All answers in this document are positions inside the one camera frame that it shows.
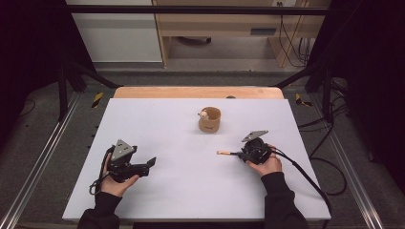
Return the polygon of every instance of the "hand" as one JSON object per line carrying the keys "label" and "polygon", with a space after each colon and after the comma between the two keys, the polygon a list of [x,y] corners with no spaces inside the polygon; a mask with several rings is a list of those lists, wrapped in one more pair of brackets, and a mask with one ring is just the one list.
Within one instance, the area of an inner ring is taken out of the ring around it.
{"label": "hand", "polygon": [[[107,155],[106,163],[104,164],[103,174],[107,173],[107,161],[110,160],[111,154]],[[101,192],[109,193],[116,197],[121,198],[125,191],[131,187],[137,180],[139,179],[138,175],[134,175],[133,177],[125,180],[122,183],[118,183],[113,180],[112,177],[107,176],[101,182]]]}
{"label": "hand", "polygon": [[[275,149],[274,146],[271,145],[268,146],[272,149]],[[271,153],[268,160],[263,164],[257,165],[249,160],[246,161],[246,164],[254,171],[256,171],[261,177],[275,172],[283,172],[280,158],[278,158],[274,153]]]}

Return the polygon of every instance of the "wooden cup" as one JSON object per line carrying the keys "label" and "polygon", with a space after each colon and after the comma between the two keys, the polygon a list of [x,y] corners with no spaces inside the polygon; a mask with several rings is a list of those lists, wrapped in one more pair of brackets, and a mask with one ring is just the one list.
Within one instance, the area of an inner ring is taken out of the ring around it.
{"label": "wooden cup", "polygon": [[221,123],[220,109],[215,107],[206,107],[202,109],[199,115],[200,115],[199,120],[200,130],[207,133],[216,133],[218,129],[220,129]]}

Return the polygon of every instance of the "white table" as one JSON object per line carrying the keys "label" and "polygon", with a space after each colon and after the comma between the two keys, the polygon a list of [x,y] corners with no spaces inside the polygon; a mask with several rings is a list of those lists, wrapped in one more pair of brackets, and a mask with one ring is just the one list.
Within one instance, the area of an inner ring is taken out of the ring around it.
{"label": "white table", "polygon": [[[222,111],[220,130],[199,130],[197,113],[214,106]],[[268,130],[262,139],[295,160],[317,183],[288,101],[284,99],[114,98],[111,99],[93,146],[63,215],[78,220],[94,207],[89,185],[97,179],[105,151],[121,138],[138,145],[131,163],[157,162],[124,195],[116,210],[132,221],[235,221],[264,217],[266,190],[259,176],[236,156],[251,131]],[[282,158],[295,204],[307,220],[330,219],[322,198]]]}

